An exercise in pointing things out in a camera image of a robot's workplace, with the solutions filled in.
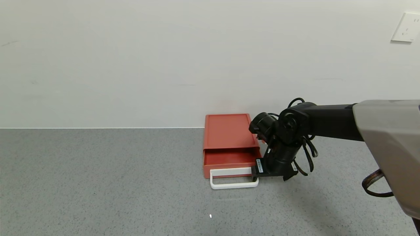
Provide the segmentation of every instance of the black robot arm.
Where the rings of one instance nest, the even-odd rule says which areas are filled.
[[[302,103],[291,106],[295,101]],[[315,136],[363,141],[354,120],[353,105],[318,106],[301,98],[293,100],[279,115],[260,113],[251,122],[249,131],[268,145],[264,158],[257,159],[252,168],[254,178],[283,176],[287,180],[298,170],[305,174],[294,161],[302,146],[312,171],[313,163],[306,145],[316,157],[318,154],[311,142]]]

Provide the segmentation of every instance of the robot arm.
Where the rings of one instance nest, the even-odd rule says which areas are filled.
[[[302,103],[291,106],[297,100]],[[252,167],[253,177],[283,176],[287,180],[296,175],[294,159],[302,146],[312,145],[309,135],[364,141],[399,205],[418,226],[420,100],[318,106],[298,98],[291,104],[275,115],[277,119],[274,114],[261,113],[251,122],[249,130],[268,145],[264,158]]]

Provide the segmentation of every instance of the red lid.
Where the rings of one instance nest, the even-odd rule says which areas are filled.
[[[258,147],[249,114],[207,115],[204,149]]]

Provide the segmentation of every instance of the white wall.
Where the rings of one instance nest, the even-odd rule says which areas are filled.
[[[208,113],[420,99],[418,0],[0,0],[0,127],[203,127]]]

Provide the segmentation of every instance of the label sticker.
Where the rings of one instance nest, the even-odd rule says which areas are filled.
[[[260,159],[257,159],[257,166],[258,166],[258,171],[260,172],[260,173],[262,173],[263,172],[263,166],[261,165],[261,160]]]
[[[294,162],[291,163],[291,166],[292,166],[294,171],[297,171],[297,168],[296,168],[296,165],[294,164]]]

